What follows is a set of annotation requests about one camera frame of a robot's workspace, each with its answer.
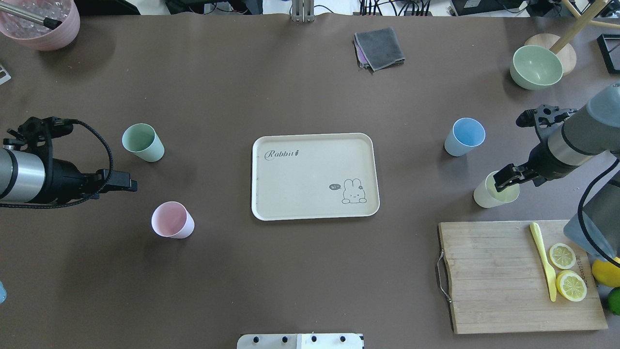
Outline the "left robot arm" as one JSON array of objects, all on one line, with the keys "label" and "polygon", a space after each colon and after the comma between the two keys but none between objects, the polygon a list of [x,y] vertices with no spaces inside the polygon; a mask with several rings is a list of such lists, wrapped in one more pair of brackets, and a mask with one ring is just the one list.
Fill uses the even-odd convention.
[{"label": "left robot arm", "polygon": [[51,167],[33,153],[1,151],[1,202],[9,204],[67,204],[110,191],[136,192],[137,181],[127,172],[100,169],[82,173],[71,162],[52,159]]}]

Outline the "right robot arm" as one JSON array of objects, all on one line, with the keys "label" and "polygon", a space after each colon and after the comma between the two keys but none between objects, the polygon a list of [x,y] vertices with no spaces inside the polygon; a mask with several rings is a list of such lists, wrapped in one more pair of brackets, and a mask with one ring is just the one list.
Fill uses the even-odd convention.
[{"label": "right robot arm", "polygon": [[526,110],[516,125],[533,127],[539,143],[525,163],[506,165],[493,180],[498,192],[525,182],[538,187],[566,177],[602,153],[614,157],[587,185],[575,216],[564,227],[571,241],[614,267],[619,265],[619,106],[619,83],[614,82],[579,109],[542,104]]}]

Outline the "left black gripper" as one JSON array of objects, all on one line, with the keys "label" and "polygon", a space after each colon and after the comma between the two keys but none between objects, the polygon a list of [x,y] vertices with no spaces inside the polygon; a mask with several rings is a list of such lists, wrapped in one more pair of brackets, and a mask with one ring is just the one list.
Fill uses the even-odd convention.
[{"label": "left black gripper", "polygon": [[81,173],[71,162],[53,159],[51,185],[43,192],[44,204],[66,204],[84,199],[101,188],[109,191],[137,192],[138,183],[130,173],[100,169]]}]

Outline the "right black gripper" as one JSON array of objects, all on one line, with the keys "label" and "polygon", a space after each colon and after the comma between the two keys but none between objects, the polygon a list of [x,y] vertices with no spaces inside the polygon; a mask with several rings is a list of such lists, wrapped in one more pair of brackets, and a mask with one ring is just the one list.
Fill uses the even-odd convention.
[{"label": "right black gripper", "polygon": [[496,192],[503,192],[505,188],[533,181],[534,186],[540,187],[545,182],[560,179],[573,172],[578,165],[568,165],[552,155],[546,143],[541,142],[529,154],[528,166],[523,164],[506,165],[493,175]]}]

